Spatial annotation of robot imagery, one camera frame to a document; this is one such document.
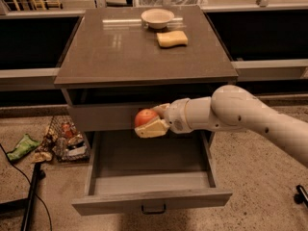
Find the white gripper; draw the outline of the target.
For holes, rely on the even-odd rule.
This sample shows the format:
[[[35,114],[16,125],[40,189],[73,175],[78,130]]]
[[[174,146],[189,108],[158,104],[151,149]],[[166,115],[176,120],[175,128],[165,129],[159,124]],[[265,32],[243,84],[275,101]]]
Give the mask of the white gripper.
[[[158,116],[135,119],[135,132],[142,139],[157,138],[163,136],[170,129],[175,134],[188,134],[192,131],[186,115],[185,108],[189,98],[179,99],[161,104],[152,108]]]

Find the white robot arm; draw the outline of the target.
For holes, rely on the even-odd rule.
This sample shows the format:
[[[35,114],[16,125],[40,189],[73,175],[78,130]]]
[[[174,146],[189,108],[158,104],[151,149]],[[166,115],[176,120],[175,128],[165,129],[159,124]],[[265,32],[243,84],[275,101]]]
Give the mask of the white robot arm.
[[[222,86],[210,97],[178,99],[144,109],[135,117],[135,132],[144,139],[167,131],[187,134],[195,130],[250,130],[308,167],[308,123],[277,112],[237,86]]]

